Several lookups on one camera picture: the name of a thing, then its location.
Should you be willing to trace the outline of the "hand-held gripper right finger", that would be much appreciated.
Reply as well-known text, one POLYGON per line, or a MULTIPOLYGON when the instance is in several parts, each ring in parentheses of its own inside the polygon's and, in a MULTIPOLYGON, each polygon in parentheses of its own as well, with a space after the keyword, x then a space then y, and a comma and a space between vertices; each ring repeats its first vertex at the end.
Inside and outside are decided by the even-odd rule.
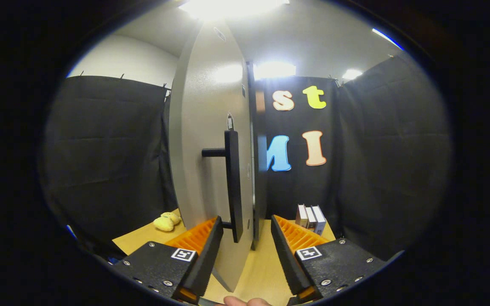
POLYGON ((292 293, 290 304, 336 298, 394 261, 382 260, 346 238, 330 241, 278 215, 271 217, 271 234, 292 293))

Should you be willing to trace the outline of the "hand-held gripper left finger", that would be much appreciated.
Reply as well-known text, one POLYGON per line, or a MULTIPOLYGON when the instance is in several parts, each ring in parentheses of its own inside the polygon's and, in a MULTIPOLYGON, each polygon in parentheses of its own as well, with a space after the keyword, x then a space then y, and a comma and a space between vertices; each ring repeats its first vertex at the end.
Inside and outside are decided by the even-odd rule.
POLYGON ((122 279, 173 304, 204 296, 224 234, 216 216, 165 243, 148 241, 113 268, 122 279))

